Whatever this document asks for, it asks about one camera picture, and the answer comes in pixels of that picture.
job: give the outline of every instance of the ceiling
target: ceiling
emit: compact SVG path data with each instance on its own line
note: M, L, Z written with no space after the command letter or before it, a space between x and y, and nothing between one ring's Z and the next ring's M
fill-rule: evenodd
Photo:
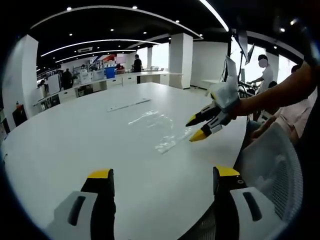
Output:
M300 17L311 30L317 39L316 29L320 21L317 18L319 3L312 0L292 0L290 3L283 0L208 0L222 19L232 29L242 28L276 38L302 52L302 42L297 36L297 29L290 25L296 17ZM99 5L117 5L120 7L132 8L147 11L166 19L145 14L142 12L116 9L116 8L95 8L77 10L76 8ZM72 10L53 17L34 28L30 29L39 21L57 13L66 11L67 7ZM92 51L108 51L127 49L135 42L96 42L78 46L68 47L46 56L41 55L67 45L104 40L104 39L132 39L148 40L163 34L174 35L187 33L195 39L198 34L203 34L204 41L226 41L229 35L223 30L216 17L199 0L162 0L155 4L147 0L118 0L108 2L105 0L64 1L54 2L48 5L44 3L22 3L19 9L15 10L19 27L23 29L21 35L28 33L38 42L39 67L54 67L56 61L78 55L78 49L93 47ZM168 42L169 37L157 39L154 42ZM141 48L150 46L145 43Z

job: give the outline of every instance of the clear plastic bag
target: clear plastic bag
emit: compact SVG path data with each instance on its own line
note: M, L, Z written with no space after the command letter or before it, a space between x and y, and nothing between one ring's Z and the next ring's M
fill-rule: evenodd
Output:
M155 110L145 112L128 125L142 125L146 128L141 134L144 138L149 138L161 154L168 152L193 133L192 127L175 126L172 119Z

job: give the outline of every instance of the red object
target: red object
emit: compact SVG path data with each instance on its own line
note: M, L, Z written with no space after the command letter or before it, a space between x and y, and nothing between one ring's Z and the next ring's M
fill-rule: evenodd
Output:
M104 62L108 62L108 61L114 61L115 60L116 55L111 54L109 56L106 56L104 59L102 59L102 61Z

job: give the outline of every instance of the white table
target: white table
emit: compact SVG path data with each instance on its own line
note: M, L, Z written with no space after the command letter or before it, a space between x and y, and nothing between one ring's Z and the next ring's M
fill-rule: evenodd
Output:
M107 112L139 98L151 101ZM45 228L55 208L79 191L87 176L114 169L116 240L175 240L214 201L213 166L233 167L246 131L238 117L206 140L182 140L161 154L152 144L162 134L130 125L154 110L184 131L211 99L157 83L133 84L68 101L15 128L1 146L15 194L31 219Z
M153 77L153 76L157 76L159 77L159 80L158 79L155 79L154 82L156 83L162 83L160 82L160 76L163 76L163 75L168 75L168 76L182 76L183 74L182 73L174 73L174 72L169 72L169 71L143 71L143 72L131 72L131 73L124 73L124 74L118 74L116 75L115 78L104 78L104 79L100 79L100 80L94 80L94 81L91 81L91 82L86 82L86 83L81 83L81 84L77 84L77 85L74 85L72 88L70 88L71 90L74 89L75 91L80 88L80 87L83 87L83 86L87 86L87 85L92 85L92 84L95 84L95 83L101 83L101 82L111 82L113 80L116 80L117 78L121 78L121 84L122 86L124 86L124 84L126 83L126 80L128 78L131 78L131 77L138 77L138 76L141 76L141 77ZM179 87L179 85L181 85L181 78L180 78L180 82L178 81L179 79L176 79L177 81L175 81L175 79L173 79L173 83L172 83L172 87L177 87L177 88L181 88ZM40 100L38 100L33 106L35 107L36 105L46 101L47 99L53 97L53 96L56 96L58 94L61 94L65 91L70 91L70 89L67 89L67 90L63 90L63 91L58 91L58 92L55 92L53 94L50 94L48 95L47 97L44 97Z

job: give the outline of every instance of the curved light strip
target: curved light strip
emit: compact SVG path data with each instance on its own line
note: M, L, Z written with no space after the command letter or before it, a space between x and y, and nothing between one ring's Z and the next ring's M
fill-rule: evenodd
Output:
M229 27L225 23L225 21L222 19L222 17L219 15L219 13L214 9L213 6L210 5L206 0L199 0L219 21L219 23L222 25L222 27L229 32Z
M141 42L141 43L146 43L146 44L158 44L158 45L160 44L160 43L155 42L155 41L144 41L144 40L134 40L134 39L103 39L103 40L94 40L94 41L84 41L84 42L78 42L78 43L75 43L75 44L71 44L71 45L68 45L68 46L63 46L63 47L57 48L57 49L52 50L52 51L48 51L47 53L42 54L41 57L43 57L45 55L48 55L48 54L51 54L53 52L59 51L61 49L66 49L66 48L77 46L77 45L81 45L81 44L91 44L91 43L99 43L99 42L113 42L113 41L138 42L138 43Z
M73 58L77 58L77 57L81 57L84 55L89 55L89 54L100 54L100 53L106 53L106 52L135 52L136 50L107 50L107 51L95 51L95 52L89 52L89 53L84 53L84 54L80 54L77 56L71 56L71 57L67 57L65 59L61 59L59 61L56 61L56 63L64 61L64 60L68 60L68 59L73 59Z
M171 24L175 24L187 31L189 31L190 33L196 35L197 37L199 37L200 39L204 39L202 36L200 36L198 33L192 31L191 29L187 28L186 26L183 26L181 25L180 23L176 23L175 21L172 21L170 20L169 18L166 18L166 17L163 17L163 16L160 16L158 14L155 14L155 13L152 13L152 12L149 12L149 11L144 11L144 10L140 10L140 9L132 9L131 7L125 7L125 6L112 6L112 5L97 5L97 6L82 6L82 7L77 7L77 8L73 8L71 11L62 11L62 12L59 12L57 14L54 14L54 15L51 15L41 21L39 21L38 23L36 23L35 25L33 25L30 29L33 29L34 27L38 26L39 24L42 24L43 22L49 20L49 19L52 19L54 17L57 17L59 15L62 15L62 14L67 14L67 13L70 13L70 12L73 12L73 11L78 11L78 10L85 10L85 9L122 9L122 10L128 10L128 11L134 11L134 12L139 12L139 13L142 13L142 14L147 14L147 15L150 15L150 16L153 16L153 17L156 17L156 18L159 18L159 19L162 19L162 20L165 20Z

